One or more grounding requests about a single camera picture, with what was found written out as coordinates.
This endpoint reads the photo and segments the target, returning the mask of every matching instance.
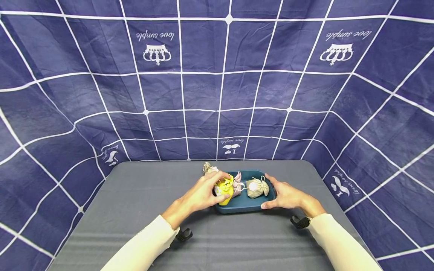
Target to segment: yellow object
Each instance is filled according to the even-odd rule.
[[[229,198],[225,199],[223,202],[219,203],[221,206],[225,206],[229,203],[233,195],[233,176],[230,175],[230,179],[224,178],[224,181],[220,181],[215,184],[215,192],[217,196],[219,195],[230,195]]]

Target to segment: white sleeve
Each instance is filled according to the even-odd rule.
[[[308,229],[336,271],[381,271],[377,262],[332,215],[313,218]]]
[[[159,215],[129,240],[101,271],[146,271],[154,260],[168,249],[179,232]]]

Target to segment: fabric backdrop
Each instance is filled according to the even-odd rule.
[[[116,164],[215,159],[311,162],[384,270],[434,269],[433,1],[0,10],[1,270],[45,270]]]

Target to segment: dark teal tray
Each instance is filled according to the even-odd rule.
[[[238,174],[238,171],[241,172],[242,182],[251,180],[253,179],[253,177],[260,180],[262,175],[265,176],[265,173],[259,170],[237,170],[237,171],[228,171],[228,173],[235,177]],[[267,178],[265,178],[265,182],[270,187],[270,192],[268,193],[268,196],[262,194],[261,196],[255,199],[251,199],[247,195],[247,190],[244,190],[241,192],[240,195],[231,199],[227,205],[221,206],[219,204],[216,204],[215,206],[217,211],[222,214],[260,211],[262,203],[276,198],[274,187],[271,185],[270,181]]]

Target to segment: gray tabletop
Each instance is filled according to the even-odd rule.
[[[99,270],[137,232],[182,196],[202,174],[203,162],[125,162],[114,168],[49,271]],[[341,208],[306,161],[218,161],[223,171],[256,169],[317,199],[365,248]],[[307,230],[289,217],[300,210],[221,215],[196,212],[182,225],[193,238],[173,242],[150,270],[333,270]]]

